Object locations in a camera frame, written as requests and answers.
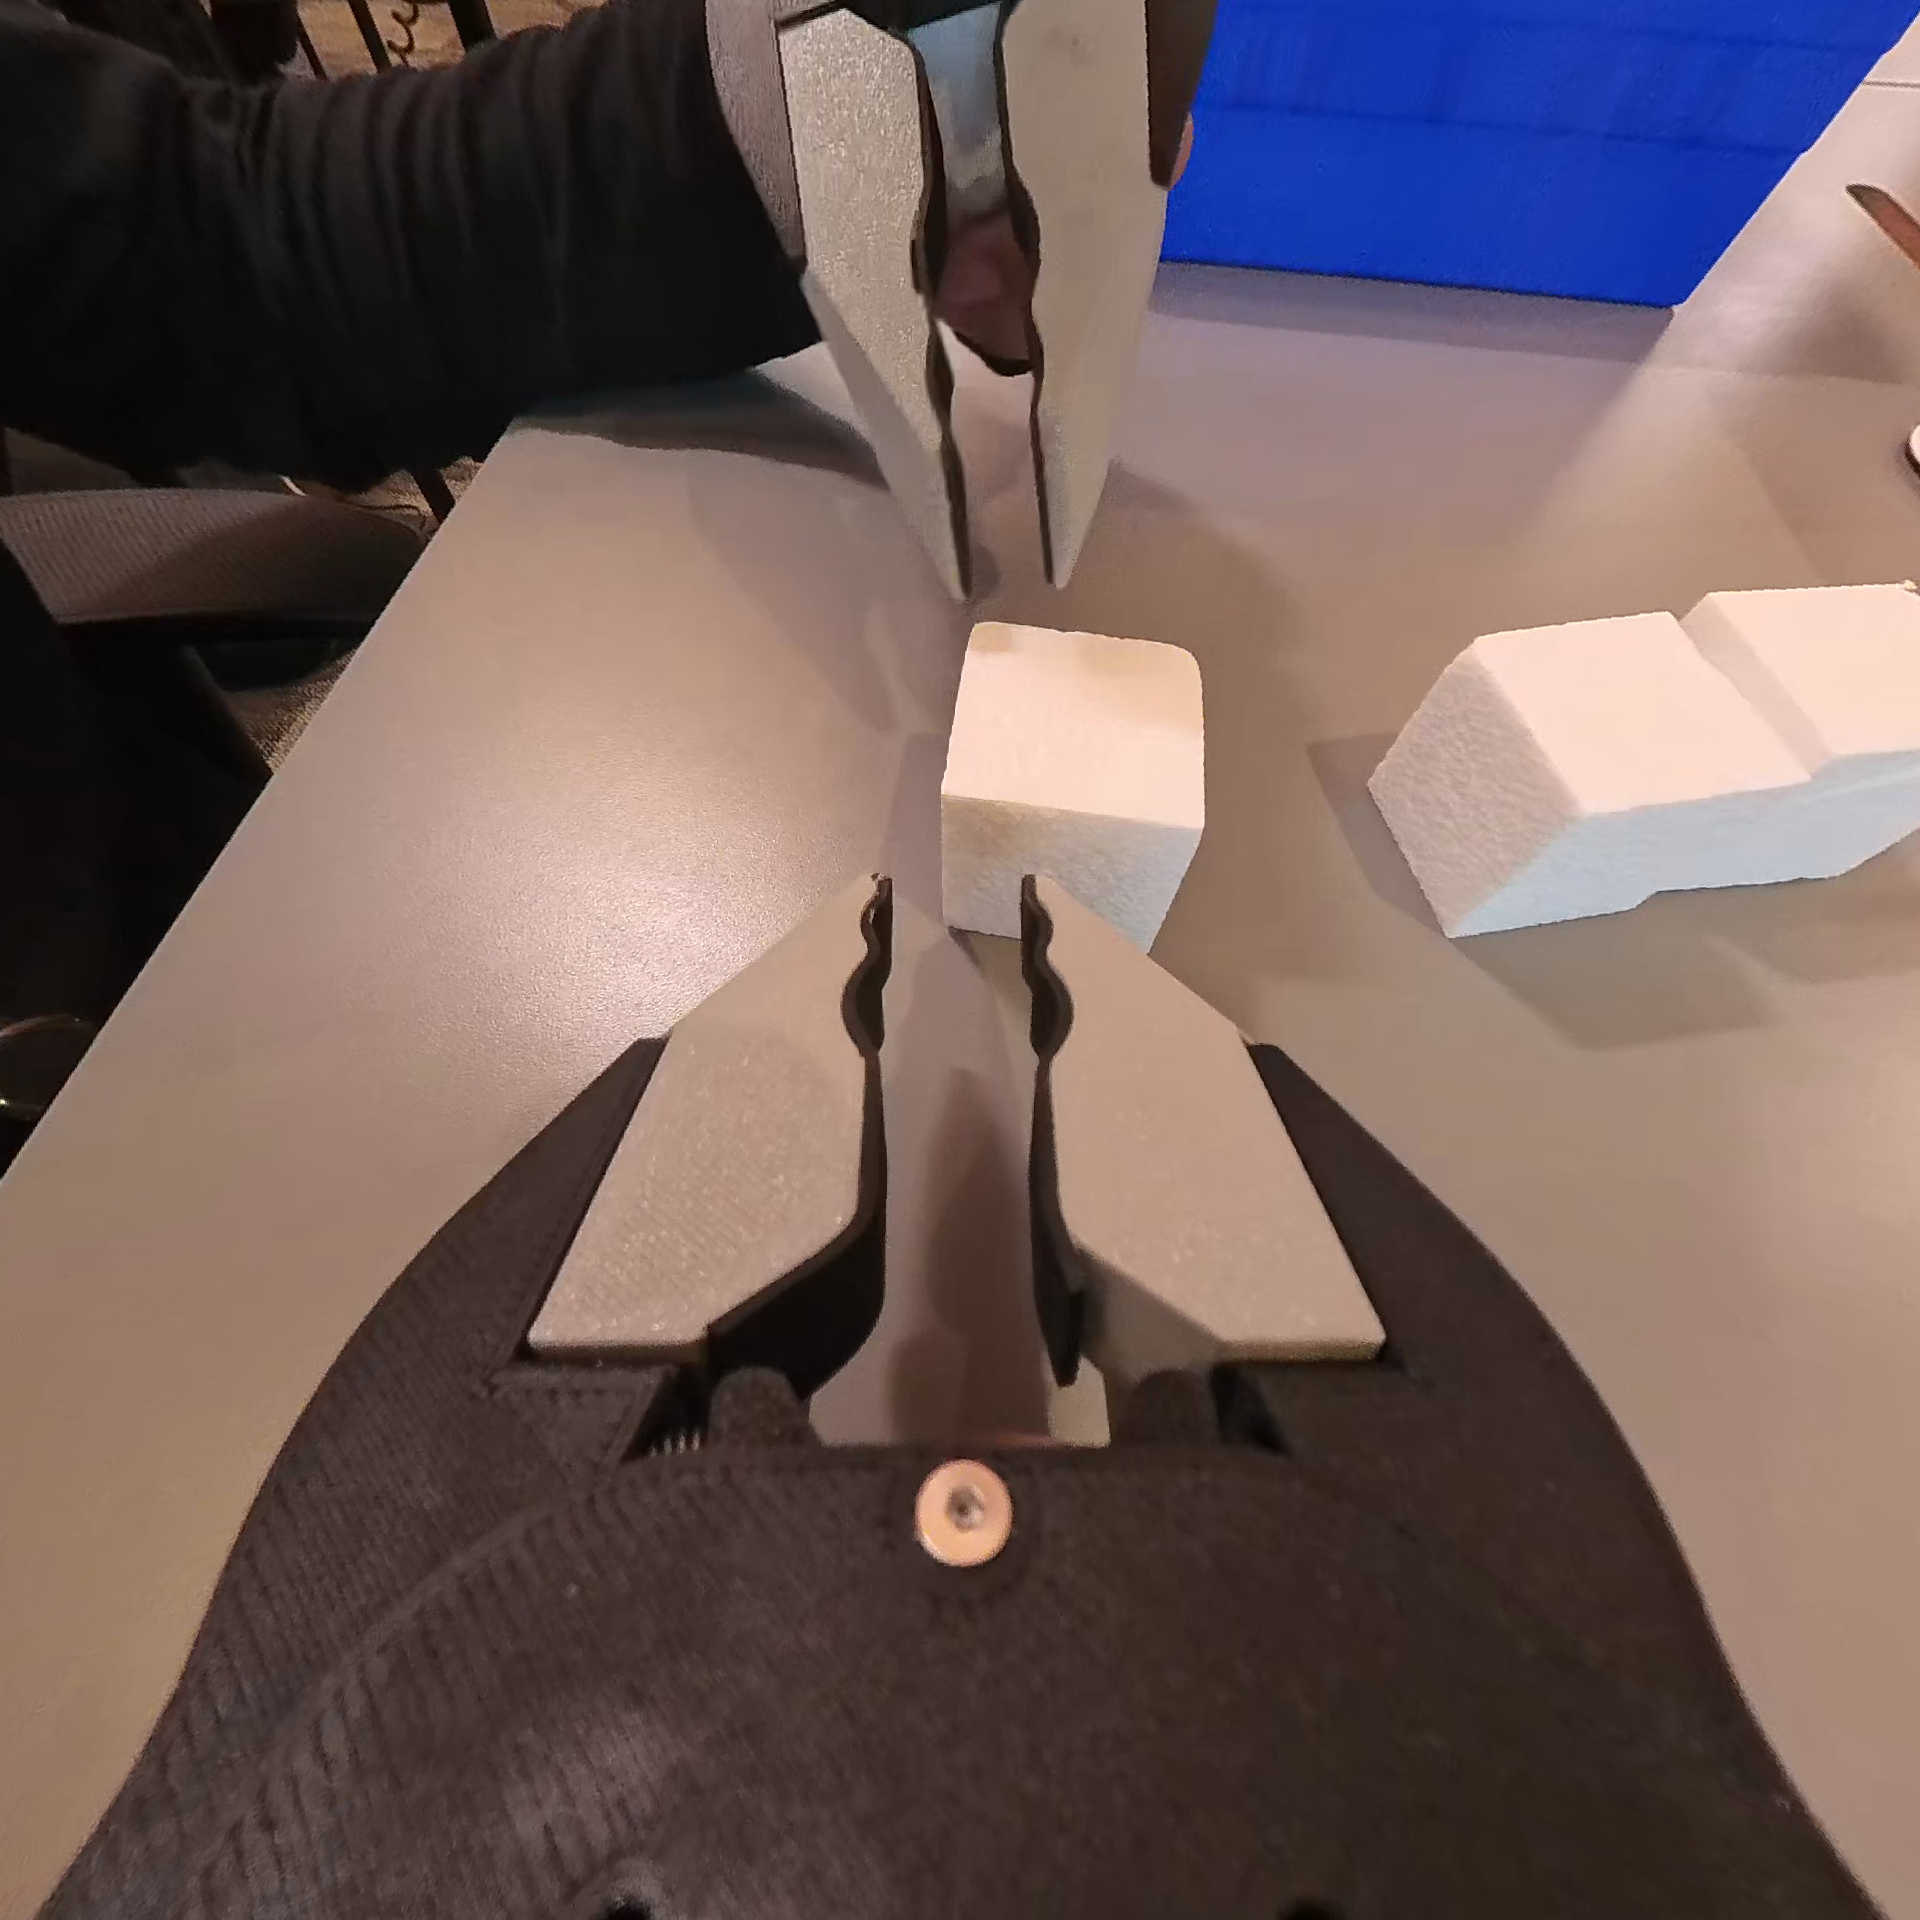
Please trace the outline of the blue plastic bin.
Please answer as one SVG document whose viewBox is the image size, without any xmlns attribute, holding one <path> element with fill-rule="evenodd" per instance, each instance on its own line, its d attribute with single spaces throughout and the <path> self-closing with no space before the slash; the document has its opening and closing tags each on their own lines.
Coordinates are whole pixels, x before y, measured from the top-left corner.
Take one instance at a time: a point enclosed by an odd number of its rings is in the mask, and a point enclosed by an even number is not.
<svg viewBox="0 0 1920 1920">
<path fill-rule="evenodd" d="M 1677 306 L 1917 3 L 1219 3 L 1167 261 Z"/>
</svg>

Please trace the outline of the person's left forearm black sleeve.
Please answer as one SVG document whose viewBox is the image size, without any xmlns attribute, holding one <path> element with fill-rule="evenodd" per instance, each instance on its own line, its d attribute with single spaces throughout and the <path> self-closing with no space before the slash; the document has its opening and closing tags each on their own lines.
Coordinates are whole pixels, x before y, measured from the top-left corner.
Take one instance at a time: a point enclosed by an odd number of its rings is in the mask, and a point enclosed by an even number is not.
<svg viewBox="0 0 1920 1920">
<path fill-rule="evenodd" d="M 3 425 L 339 491 L 809 350 L 701 3 L 233 86 L 3 3 Z"/>
</svg>

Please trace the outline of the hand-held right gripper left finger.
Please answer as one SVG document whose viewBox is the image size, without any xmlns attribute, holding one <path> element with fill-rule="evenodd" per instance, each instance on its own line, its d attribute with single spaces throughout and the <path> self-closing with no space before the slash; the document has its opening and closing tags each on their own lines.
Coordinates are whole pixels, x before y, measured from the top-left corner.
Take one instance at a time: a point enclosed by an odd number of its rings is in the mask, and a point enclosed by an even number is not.
<svg viewBox="0 0 1920 1920">
<path fill-rule="evenodd" d="M 884 1292 L 892 903 L 851 878 L 663 1038 L 535 1358 L 766 1369 L 802 1399 L 851 1360 Z"/>
</svg>

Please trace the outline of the white foam cube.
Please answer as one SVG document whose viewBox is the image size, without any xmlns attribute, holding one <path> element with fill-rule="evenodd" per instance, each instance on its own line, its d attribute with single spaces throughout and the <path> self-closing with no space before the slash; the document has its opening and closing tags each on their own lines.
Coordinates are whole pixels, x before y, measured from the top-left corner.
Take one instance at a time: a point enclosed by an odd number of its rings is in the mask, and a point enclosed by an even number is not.
<svg viewBox="0 0 1920 1920">
<path fill-rule="evenodd" d="M 1205 833 L 1205 685 L 1173 643 L 978 621 L 940 781 L 945 923 L 1005 936 L 1045 876 L 1148 950 Z"/>
<path fill-rule="evenodd" d="M 1476 635 L 1368 789 L 1451 941 L 1714 889 L 1808 782 L 1670 610 Z"/>
<path fill-rule="evenodd" d="M 1917 833 L 1917 587 L 1704 595 L 1699 653 L 1800 760 L 1720 854 L 1714 883 L 1834 878 Z"/>
</svg>

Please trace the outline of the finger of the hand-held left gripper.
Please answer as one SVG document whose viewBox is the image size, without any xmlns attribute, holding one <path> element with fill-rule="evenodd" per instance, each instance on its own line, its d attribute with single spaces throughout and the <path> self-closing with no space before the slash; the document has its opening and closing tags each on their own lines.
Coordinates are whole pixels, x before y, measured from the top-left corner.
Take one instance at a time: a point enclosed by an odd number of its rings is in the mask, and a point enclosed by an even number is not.
<svg viewBox="0 0 1920 1920">
<path fill-rule="evenodd" d="M 965 598 L 965 495 L 949 377 L 922 291 L 937 163 L 922 61 L 862 17 L 777 32 L 802 224 L 802 298 L 862 419 L 883 481 L 937 580 Z"/>
<path fill-rule="evenodd" d="M 1035 261 L 1045 577 L 1069 587 L 1108 487 L 1167 224 L 1147 3 L 1011 3 L 1000 29 L 1000 103 Z"/>
</svg>

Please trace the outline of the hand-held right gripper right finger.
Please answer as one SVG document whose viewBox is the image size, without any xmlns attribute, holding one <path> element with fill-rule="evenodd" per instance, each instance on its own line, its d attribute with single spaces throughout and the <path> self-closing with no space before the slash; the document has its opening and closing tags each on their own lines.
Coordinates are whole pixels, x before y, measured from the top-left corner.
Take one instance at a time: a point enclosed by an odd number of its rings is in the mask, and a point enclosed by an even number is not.
<svg viewBox="0 0 1920 1920">
<path fill-rule="evenodd" d="M 1368 1360 L 1373 1303 L 1252 1041 L 1059 878 L 1023 878 L 1031 1282 L 1053 1384 Z"/>
</svg>

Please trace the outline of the person's left hand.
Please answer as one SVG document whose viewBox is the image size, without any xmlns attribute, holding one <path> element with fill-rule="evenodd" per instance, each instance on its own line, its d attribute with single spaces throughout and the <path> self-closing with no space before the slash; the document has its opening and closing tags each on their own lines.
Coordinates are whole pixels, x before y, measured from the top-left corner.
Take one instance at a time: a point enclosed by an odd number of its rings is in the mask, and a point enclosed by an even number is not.
<svg viewBox="0 0 1920 1920">
<path fill-rule="evenodd" d="M 1031 264 L 1001 168 L 1001 128 L 952 93 L 940 108 L 945 250 L 935 317 L 996 374 L 1031 371 Z"/>
</svg>

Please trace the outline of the person's dark clothed legs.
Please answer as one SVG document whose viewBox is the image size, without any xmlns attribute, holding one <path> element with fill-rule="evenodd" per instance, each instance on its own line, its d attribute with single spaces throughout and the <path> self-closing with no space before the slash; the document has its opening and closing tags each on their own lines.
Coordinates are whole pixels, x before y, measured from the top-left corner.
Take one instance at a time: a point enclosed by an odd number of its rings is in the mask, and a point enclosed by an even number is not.
<svg viewBox="0 0 1920 1920">
<path fill-rule="evenodd" d="M 3 554 L 3 1165 L 262 788 L 184 651 L 59 631 Z"/>
</svg>

